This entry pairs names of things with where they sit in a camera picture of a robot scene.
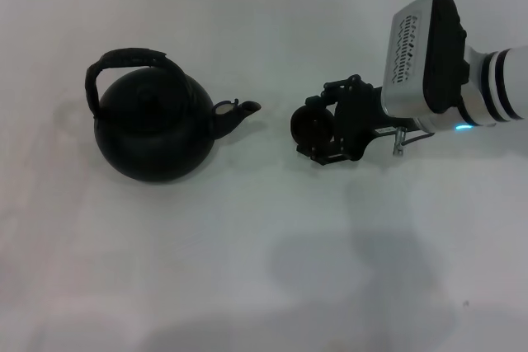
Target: kettle lid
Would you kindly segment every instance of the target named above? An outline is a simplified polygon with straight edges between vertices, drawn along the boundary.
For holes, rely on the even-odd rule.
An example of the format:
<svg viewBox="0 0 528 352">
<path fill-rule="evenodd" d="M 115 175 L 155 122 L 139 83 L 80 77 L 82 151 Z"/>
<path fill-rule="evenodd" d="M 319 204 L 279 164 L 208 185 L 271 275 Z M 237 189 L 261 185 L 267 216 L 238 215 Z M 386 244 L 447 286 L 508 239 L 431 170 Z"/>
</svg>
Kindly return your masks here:
<svg viewBox="0 0 528 352">
<path fill-rule="evenodd" d="M 135 70 L 116 80 L 101 98 L 101 116 L 121 128 L 154 132 L 186 116 L 186 90 L 161 68 Z"/>
</svg>

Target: kettle body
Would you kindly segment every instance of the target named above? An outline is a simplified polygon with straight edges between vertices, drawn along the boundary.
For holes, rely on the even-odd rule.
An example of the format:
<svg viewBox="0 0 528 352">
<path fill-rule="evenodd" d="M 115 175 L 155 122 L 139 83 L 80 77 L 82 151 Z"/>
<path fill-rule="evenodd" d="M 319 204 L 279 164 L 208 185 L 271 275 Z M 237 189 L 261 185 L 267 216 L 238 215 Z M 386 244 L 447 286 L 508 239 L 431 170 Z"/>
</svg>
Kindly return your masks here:
<svg viewBox="0 0 528 352">
<path fill-rule="evenodd" d="M 94 65 L 86 89 L 97 145 L 117 171 L 139 181 L 184 176 L 205 160 L 217 138 L 260 110 L 256 102 L 238 100 L 214 106 L 198 82 L 156 51 L 114 50 Z M 149 68 L 119 78 L 98 100 L 99 72 L 128 66 Z"/>
</svg>

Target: black stripe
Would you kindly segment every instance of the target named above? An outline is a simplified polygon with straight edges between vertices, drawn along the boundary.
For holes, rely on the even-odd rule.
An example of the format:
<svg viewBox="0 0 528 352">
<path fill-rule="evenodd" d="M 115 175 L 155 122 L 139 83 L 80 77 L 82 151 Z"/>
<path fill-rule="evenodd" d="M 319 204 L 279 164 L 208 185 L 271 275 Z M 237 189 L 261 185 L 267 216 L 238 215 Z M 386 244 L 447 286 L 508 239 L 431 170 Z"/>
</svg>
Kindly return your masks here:
<svg viewBox="0 0 528 352">
<path fill-rule="evenodd" d="M 497 84 L 498 99 L 501 101 L 501 105 L 506 113 L 514 120 L 522 120 L 512 108 L 508 95 L 506 94 L 506 87 L 504 85 L 504 59 L 509 49 L 502 51 L 497 57 L 497 63 L 495 64 L 495 83 Z"/>
<path fill-rule="evenodd" d="M 494 55 L 495 53 L 491 53 L 486 55 L 484 58 L 482 72 L 480 74 L 480 86 L 482 88 L 482 96 L 484 103 L 486 104 L 486 108 L 488 109 L 488 113 L 495 119 L 495 121 L 498 121 L 499 123 L 505 123 L 507 120 L 503 119 L 501 115 L 498 114 L 497 108 L 493 103 L 491 90 L 489 88 L 489 64 L 491 63 Z"/>
<path fill-rule="evenodd" d="M 458 105 L 459 113 L 464 119 L 467 125 L 473 125 L 474 127 L 479 127 L 480 124 L 477 124 L 469 115 L 468 110 L 465 108 L 464 100 L 460 98 L 460 103 Z"/>
</svg>

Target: label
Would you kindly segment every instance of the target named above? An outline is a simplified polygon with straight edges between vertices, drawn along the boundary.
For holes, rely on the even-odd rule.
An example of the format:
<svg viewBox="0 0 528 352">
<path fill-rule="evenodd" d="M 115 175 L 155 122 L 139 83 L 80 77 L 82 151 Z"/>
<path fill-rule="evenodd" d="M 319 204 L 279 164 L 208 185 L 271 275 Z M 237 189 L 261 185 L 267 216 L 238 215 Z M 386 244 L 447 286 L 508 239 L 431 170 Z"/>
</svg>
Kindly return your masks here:
<svg viewBox="0 0 528 352">
<path fill-rule="evenodd" d="M 396 132 L 396 128 L 394 127 L 385 127 L 385 128 L 378 128 L 378 129 L 375 129 L 375 131 L 378 133 L 378 134 L 391 134 L 391 133 L 394 133 Z"/>
</svg>

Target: kettle spout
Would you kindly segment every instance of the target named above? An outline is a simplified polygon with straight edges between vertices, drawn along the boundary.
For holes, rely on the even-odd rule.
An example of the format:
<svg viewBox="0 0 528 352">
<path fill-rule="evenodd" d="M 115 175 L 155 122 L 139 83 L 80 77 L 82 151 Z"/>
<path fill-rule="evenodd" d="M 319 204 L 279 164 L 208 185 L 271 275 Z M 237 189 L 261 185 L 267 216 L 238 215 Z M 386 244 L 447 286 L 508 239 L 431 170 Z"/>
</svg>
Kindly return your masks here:
<svg viewBox="0 0 528 352">
<path fill-rule="evenodd" d="M 258 112 L 261 108 L 258 103 L 251 101 L 239 105 L 238 99 L 235 99 L 234 102 L 223 101 L 216 104 L 213 107 L 213 138 L 220 139 L 231 134 L 242 123 L 242 120 Z"/>
</svg>

